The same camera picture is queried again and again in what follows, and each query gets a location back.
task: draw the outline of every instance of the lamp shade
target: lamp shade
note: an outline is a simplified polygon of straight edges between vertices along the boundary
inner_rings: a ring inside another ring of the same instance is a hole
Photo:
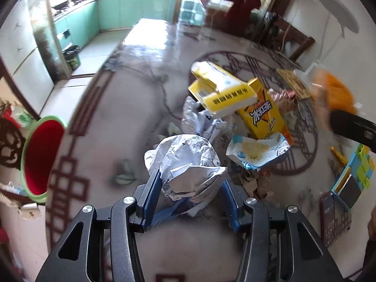
[[[319,0],[321,4],[338,20],[342,27],[359,33],[359,24],[350,10],[340,0]]]

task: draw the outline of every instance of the mobile phone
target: mobile phone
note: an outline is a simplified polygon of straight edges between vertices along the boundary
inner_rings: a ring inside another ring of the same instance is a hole
[[[321,239],[326,247],[335,240],[335,208],[332,192],[326,192],[320,199]]]

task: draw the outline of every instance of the lamp cord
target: lamp cord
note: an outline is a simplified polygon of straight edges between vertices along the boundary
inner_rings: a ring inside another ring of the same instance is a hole
[[[300,4],[301,4],[301,3],[302,3],[302,0],[299,0],[299,3],[298,3],[298,5],[297,5],[297,7],[296,7],[296,9],[295,9],[294,16],[293,16],[293,18],[292,18],[292,20],[291,20],[291,23],[289,23],[289,25],[288,25],[288,27],[287,27],[287,29],[286,29],[286,31],[285,31],[285,34],[284,34],[283,39],[282,39],[282,47],[281,47],[281,50],[280,50],[281,53],[282,53],[282,51],[283,51],[283,49],[284,49],[284,47],[285,47],[285,40],[286,40],[287,33],[288,33],[288,31],[290,30],[290,28],[291,28],[291,26],[292,26],[292,24],[293,24],[293,22],[294,22],[294,20],[295,20],[295,17],[296,17],[296,15],[297,15],[297,13],[298,13],[298,9],[300,8]]]
[[[318,56],[317,56],[316,60],[319,60],[320,57],[321,57],[321,55],[322,55],[322,53],[323,53],[324,39],[325,39],[325,35],[326,35],[326,30],[328,29],[328,24],[329,24],[330,16],[331,16],[331,13],[330,13],[330,11],[328,11],[328,16],[326,17],[326,22],[325,22],[325,26],[324,26],[324,33],[323,33],[323,36],[321,38],[320,51],[318,53]]]

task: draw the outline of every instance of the yellow box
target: yellow box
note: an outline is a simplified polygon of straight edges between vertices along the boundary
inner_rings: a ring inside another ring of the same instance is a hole
[[[230,115],[257,100],[256,93],[246,82],[212,62],[196,62],[191,72],[197,79],[188,90],[213,118]]]
[[[254,78],[248,82],[248,86],[257,94],[257,101],[252,105],[238,110],[248,129],[256,139],[265,139],[272,133],[280,132],[284,135],[287,142],[293,145],[293,139],[277,106],[265,91],[260,80]]]

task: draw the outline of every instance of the snack wrapper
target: snack wrapper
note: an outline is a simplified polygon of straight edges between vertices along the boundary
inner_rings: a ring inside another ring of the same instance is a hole
[[[273,89],[269,89],[268,94],[277,105],[281,115],[298,110],[298,96],[294,90],[280,89],[279,92],[277,92]]]
[[[289,145],[292,145],[294,142],[290,132],[276,104],[266,92],[261,81],[254,78],[248,82],[248,85],[256,92],[257,101],[250,106],[239,109],[238,113],[253,137],[266,139],[273,133],[282,133]]]
[[[233,136],[226,156],[245,169],[261,169],[283,161],[289,149],[289,143],[280,133],[274,133],[266,140]]]

